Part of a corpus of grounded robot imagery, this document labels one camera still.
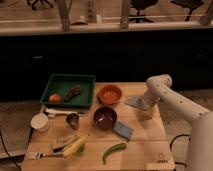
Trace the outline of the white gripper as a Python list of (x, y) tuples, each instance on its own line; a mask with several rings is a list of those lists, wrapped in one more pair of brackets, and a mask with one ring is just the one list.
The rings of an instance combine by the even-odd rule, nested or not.
[[(154, 106), (160, 97), (156, 95), (150, 88), (141, 96), (141, 102), (144, 106)], [(137, 111), (137, 118), (139, 120), (149, 120), (152, 119), (154, 115), (154, 108), (150, 107), (148, 109), (139, 109)]]

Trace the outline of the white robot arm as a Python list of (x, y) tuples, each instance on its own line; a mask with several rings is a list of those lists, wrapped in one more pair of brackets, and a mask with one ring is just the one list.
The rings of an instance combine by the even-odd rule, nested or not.
[(146, 92), (139, 97), (142, 110), (162, 99), (192, 125), (186, 171), (213, 171), (213, 111), (172, 90), (168, 74), (149, 77), (146, 85)]

